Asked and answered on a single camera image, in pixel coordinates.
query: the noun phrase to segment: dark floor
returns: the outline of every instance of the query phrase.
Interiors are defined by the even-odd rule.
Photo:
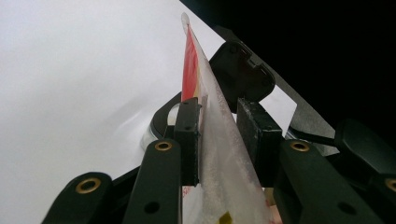
[[[231,29],[334,129],[357,119],[396,148],[393,1],[181,2],[209,26]]]

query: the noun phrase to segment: plastic wrapper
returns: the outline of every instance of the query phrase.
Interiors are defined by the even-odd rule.
[[[183,223],[217,223],[224,214],[233,223],[270,223],[242,137],[185,13],[182,24],[187,36],[182,100],[198,97],[202,105],[200,184],[183,189]]]

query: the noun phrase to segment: black background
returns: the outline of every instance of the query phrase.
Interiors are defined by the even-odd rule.
[[[356,119],[396,148],[396,3],[182,0],[231,29],[330,125]]]

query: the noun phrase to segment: metal ring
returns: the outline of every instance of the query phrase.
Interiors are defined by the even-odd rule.
[[[84,186],[84,185],[89,184],[89,183],[93,184],[93,185],[92,186],[89,185],[88,187]],[[94,190],[98,189],[100,184],[101,184],[101,181],[100,181],[99,178],[90,177],[90,178],[85,179],[85,180],[83,180],[83,181],[78,183],[78,185],[76,186],[76,192],[79,193],[79,194],[91,193]]]
[[[159,151],[166,151],[172,148],[172,144],[169,142],[159,142],[155,144],[155,149]]]
[[[385,180],[387,187],[396,192],[396,179],[388,178]]]
[[[306,152],[309,150],[309,145],[305,142],[291,142],[290,146],[297,151]]]

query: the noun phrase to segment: translucent plastic bag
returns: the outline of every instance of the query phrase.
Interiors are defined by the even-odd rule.
[[[233,223],[269,223],[272,216],[262,187],[185,13],[182,24],[187,36],[182,100],[198,97],[202,105],[200,184],[183,189],[183,222],[214,224],[228,213]]]

